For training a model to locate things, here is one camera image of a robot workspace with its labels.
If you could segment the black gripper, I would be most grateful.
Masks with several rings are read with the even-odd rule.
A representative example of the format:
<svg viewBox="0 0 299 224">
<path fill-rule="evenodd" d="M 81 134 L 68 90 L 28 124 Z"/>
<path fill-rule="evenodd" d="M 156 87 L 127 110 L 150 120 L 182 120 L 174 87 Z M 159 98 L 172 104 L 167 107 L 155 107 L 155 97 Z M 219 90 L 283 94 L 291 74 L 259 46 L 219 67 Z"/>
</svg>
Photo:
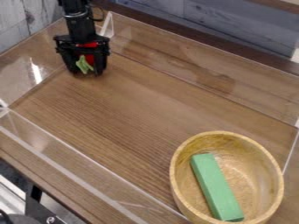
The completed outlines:
<svg viewBox="0 0 299 224">
<path fill-rule="evenodd" d="M 76 74 L 80 68 L 76 65 L 79 55 L 92 54 L 95 56 L 95 75 L 100 76 L 107 69 L 110 55 L 110 38 L 93 35 L 84 43 L 75 41 L 69 35 L 56 35 L 56 53 L 60 54 L 68 70 Z"/>
</svg>

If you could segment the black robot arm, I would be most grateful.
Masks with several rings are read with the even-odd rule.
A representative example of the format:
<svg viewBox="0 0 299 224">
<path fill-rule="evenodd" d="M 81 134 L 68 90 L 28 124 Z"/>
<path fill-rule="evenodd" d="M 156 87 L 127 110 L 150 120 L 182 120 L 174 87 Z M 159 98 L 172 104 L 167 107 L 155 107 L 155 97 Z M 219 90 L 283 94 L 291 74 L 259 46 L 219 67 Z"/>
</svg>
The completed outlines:
<svg viewBox="0 0 299 224">
<path fill-rule="evenodd" d="M 61 56 L 68 70 L 73 73 L 92 72 L 100 76 L 107 69 L 110 38 L 96 32 L 89 0 L 57 0 L 63 8 L 68 33 L 56 35 L 56 53 Z"/>
</svg>

